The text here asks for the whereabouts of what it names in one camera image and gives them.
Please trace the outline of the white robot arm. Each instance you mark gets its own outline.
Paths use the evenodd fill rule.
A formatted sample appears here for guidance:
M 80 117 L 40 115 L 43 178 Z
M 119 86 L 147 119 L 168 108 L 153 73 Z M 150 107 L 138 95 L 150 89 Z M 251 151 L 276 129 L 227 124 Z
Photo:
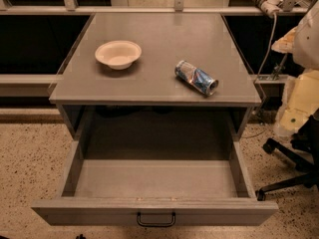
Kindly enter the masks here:
M 319 110 L 319 1 L 271 49 L 291 54 L 293 62 L 304 69 L 294 80 L 277 121 L 281 132 L 297 132 Z

